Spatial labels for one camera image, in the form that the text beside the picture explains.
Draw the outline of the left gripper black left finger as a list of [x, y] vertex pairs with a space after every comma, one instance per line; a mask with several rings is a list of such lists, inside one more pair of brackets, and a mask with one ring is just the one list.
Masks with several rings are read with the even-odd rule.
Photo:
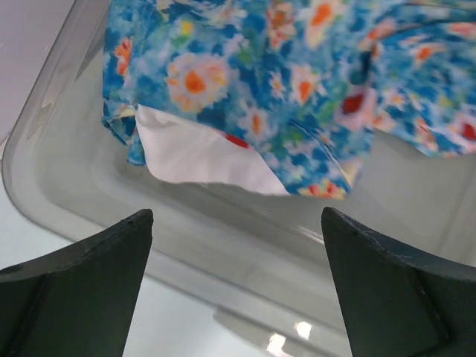
[[149, 209], [1, 270], [2, 356], [121, 356], [152, 245]]

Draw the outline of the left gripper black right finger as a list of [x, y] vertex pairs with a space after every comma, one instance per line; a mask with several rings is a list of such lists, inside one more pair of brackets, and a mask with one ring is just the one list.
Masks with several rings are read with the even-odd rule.
[[324, 245], [354, 356], [474, 356], [475, 268], [388, 237], [335, 208]]

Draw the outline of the blue floral cloth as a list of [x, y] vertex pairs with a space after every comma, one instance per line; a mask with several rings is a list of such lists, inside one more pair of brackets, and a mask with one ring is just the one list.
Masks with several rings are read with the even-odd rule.
[[475, 3], [112, 1], [103, 124], [163, 181], [343, 199], [378, 131], [475, 152]]

